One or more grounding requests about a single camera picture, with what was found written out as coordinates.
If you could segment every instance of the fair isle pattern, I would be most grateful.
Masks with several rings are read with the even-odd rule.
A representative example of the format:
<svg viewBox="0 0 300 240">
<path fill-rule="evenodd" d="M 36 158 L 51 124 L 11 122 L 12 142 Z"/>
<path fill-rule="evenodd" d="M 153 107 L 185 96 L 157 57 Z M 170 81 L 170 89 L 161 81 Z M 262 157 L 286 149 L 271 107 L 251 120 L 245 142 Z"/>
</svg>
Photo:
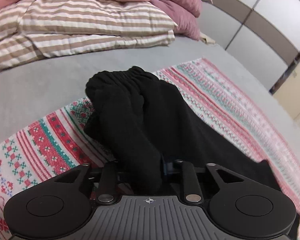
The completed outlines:
<svg viewBox="0 0 300 240">
<path fill-rule="evenodd" d="M 155 73 L 176 85 L 193 111 L 250 158 L 267 159 L 300 213 L 300 165 L 258 107 L 212 63 L 201 58 Z M 80 163 L 113 160 L 83 127 L 93 111 L 82 98 L 32 123 L 0 144 L 0 239 L 10 237 L 3 207 L 16 193 Z"/>
</svg>

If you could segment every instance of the metal bolt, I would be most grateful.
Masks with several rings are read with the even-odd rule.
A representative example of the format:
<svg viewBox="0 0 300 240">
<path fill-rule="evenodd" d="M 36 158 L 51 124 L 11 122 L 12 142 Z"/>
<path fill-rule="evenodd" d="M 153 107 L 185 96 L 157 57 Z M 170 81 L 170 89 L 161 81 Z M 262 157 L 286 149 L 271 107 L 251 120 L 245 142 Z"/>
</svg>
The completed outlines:
<svg viewBox="0 0 300 240">
<path fill-rule="evenodd" d="M 101 202 L 110 202 L 113 199 L 114 199 L 113 196 L 109 194 L 102 194 L 98 197 L 98 200 Z"/>
<path fill-rule="evenodd" d="M 199 202 L 201 200 L 201 197 L 196 194 L 190 194 L 186 196 L 186 200 L 189 202 Z"/>
</svg>

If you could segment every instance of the bed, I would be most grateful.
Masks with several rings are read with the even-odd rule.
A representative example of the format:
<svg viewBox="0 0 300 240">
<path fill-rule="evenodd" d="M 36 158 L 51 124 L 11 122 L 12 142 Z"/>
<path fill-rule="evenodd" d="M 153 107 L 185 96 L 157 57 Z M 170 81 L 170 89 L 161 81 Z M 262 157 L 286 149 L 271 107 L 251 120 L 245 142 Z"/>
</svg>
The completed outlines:
<svg viewBox="0 0 300 240">
<path fill-rule="evenodd" d="M 232 133 L 222 127 L 223 124 L 226 124 L 226 127 L 229 128 L 226 119 L 231 116 L 231 118 L 235 117 L 237 111 L 243 111 L 243 114 L 247 114 L 247 119 L 242 120 L 239 127 L 250 127 L 251 129 L 251 125 L 259 126 L 259 133 L 253 134 L 254 132 L 249 129 L 248 133 L 251 138 L 254 138 L 253 140 L 261 145 L 265 152 L 265 155 L 258 156 L 252 151 L 251 157 L 256 160 L 262 158 L 270 160 L 280 186 L 287 195 L 294 197 L 300 212 L 300 129 L 257 79 L 224 49 L 219 45 L 206 45 L 186 37 L 176 37 L 175 42 L 169 47 L 119 49 L 59 57 L 29 63 L 1 72 L 0 142 L 5 141 L 0 144 L 0 158 L 3 157 L 4 153 L 9 152 L 7 147 L 12 142 L 17 141 L 18 133 L 10 136 L 20 130 L 21 127 L 26 128 L 21 130 L 19 136 L 25 136 L 22 135 L 23 132 L 35 129 L 38 125 L 38 122 L 34 122 L 35 120 L 51 112 L 53 114 L 47 115 L 44 120 L 49 120 L 54 114 L 61 115 L 61 113 L 71 112 L 71 110 L 77 114 L 80 113 L 81 110 L 78 106 L 87 101 L 87 99 L 80 99 L 85 96 L 84 86 L 88 78 L 98 71 L 126 70 L 132 65 L 138 65 L 144 70 L 154 72 L 159 78 L 166 79 L 178 86 L 180 85 L 178 78 L 169 74 L 169 71 L 160 70 L 176 65 L 175 69 L 179 74 L 183 72 L 183 75 L 188 75 L 188 82 L 191 83 L 196 81 L 196 78 L 190 75 L 196 62 L 199 62 L 200 66 L 204 66 L 205 74 L 202 74 L 201 77 L 209 79 L 213 86 L 217 85 L 218 91 L 235 104 L 234 109 L 228 108 L 222 105 L 221 101 L 218 101 L 218 97 L 214 97 L 213 90 L 201 88 L 204 96 L 212 99 L 212 106 L 204 103 L 203 100 L 201 103 L 206 109 L 198 110 L 199 112 L 196 113 L 201 114 L 205 122 L 229 140 L 233 140 Z M 227 116 L 224 120 L 217 115 L 220 107 Z M 234 137 L 240 134 L 235 128 L 230 130 L 232 130 Z M 237 147 L 242 147 L 238 141 L 233 140 L 233 143 L 237 143 Z M 267 149 L 269 147 L 275 149 L 275 152 Z M 5 170 L 3 167 L 7 168 L 7 164 L 3 164 L 0 171 L 0 174 L 5 174 L 5 180 L 0 181 L 0 196 L 5 201 L 10 197 L 9 194 L 15 194 L 22 190 L 24 183 L 15 185 L 13 193 L 12 190 L 9 191 L 7 183 L 15 181 L 18 175 L 13 175 L 11 169 Z M 2 239 L 9 236 L 9 232 L 5 232 L 4 229 L 5 227 L 0 223 Z"/>
</svg>

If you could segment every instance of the black circular base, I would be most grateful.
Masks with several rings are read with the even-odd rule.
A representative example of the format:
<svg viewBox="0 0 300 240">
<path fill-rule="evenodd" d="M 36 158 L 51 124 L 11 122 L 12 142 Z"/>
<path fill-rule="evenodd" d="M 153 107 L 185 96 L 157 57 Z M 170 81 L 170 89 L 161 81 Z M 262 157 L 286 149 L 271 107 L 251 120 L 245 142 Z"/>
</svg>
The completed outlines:
<svg viewBox="0 0 300 240">
<path fill-rule="evenodd" d="M 15 195 L 4 208 L 9 229 L 27 239 L 56 239 L 82 226 L 91 213 L 90 201 L 69 186 L 53 183 Z"/>
<path fill-rule="evenodd" d="M 286 234 L 296 217 L 286 195 L 256 182 L 226 184 L 211 198 L 208 212 L 220 228 L 245 239 Z"/>
</svg>

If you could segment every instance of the striped pillow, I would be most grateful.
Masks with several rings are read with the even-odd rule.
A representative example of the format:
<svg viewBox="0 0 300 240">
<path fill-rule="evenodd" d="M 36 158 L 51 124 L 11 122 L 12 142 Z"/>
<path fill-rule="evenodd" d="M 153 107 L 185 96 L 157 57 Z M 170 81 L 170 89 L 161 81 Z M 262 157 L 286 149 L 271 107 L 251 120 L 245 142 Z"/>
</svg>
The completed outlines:
<svg viewBox="0 0 300 240">
<path fill-rule="evenodd" d="M 17 32 L 18 22 L 35 0 L 21 0 L 0 9 L 0 40 Z"/>
<path fill-rule="evenodd" d="M 0 70 L 44 58 L 121 48 L 168 45 L 173 31 L 143 36 L 120 37 L 97 34 L 15 34 L 0 41 Z"/>
<path fill-rule="evenodd" d="M 150 36 L 176 24 L 149 2 L 112 0 L 36 0 L 23 15 L 23 33 Z"/>
<path fill-rule="evenodd" d="M 47 57 L 168 45 L 175 26 L 149 2 L 22 0 L 0 9 L 0 70 Z"/>
</svg>

